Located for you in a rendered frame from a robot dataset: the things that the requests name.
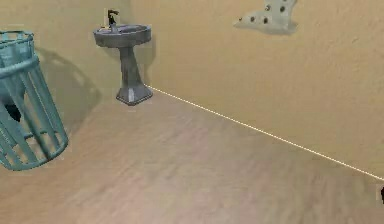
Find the black sink faucet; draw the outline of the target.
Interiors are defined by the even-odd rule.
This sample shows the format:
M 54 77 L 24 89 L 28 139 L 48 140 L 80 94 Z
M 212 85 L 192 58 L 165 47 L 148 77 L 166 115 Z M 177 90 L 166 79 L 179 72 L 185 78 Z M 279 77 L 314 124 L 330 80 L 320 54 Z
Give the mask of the black sink faucet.
M 119 14 L 117 10 L 114 9 L 108 9 L 107 10 L 107 18 L 108 18 L 108 26 L 112 27 L 116 24 L 115 17 Z

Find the teal slatted basket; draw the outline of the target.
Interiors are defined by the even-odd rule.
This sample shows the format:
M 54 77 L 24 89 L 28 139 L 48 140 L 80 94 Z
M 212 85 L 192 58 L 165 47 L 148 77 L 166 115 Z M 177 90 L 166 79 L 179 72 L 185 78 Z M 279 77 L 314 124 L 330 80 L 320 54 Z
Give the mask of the teal slatted basket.
M 68 143 L 34 34 L 0 30 L 0 165 L 12 171 L 33 169 L 58 157 Z

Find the grey pedestal sink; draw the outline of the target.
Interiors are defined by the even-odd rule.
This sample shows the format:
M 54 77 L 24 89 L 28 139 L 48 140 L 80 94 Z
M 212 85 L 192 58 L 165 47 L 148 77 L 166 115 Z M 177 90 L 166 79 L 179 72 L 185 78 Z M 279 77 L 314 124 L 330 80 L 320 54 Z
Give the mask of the grey pedestal sink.
M 151 41 L 151 27 L 142 24 L 114 24 L 109 28 L 94 30 L 93 36 L 97 46 L 119 50 L 122 82 L 116 99 L 134 106 L 151 98 L 153 93 L 141 80 L 134 53 L 135 46 Z

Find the grey holed wall artwork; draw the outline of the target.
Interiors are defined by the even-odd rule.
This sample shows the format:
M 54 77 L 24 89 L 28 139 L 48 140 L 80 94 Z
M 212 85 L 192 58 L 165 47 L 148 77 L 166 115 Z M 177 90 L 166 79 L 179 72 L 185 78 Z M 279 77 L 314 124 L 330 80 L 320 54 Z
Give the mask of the grey holed wall artwork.
M 233 26 L 254 29 L 270 35 L 291 35 L 298 24 L 292 20 L 293 9 L 298 0 L 264 0 L 264 9 L 240 16 Z

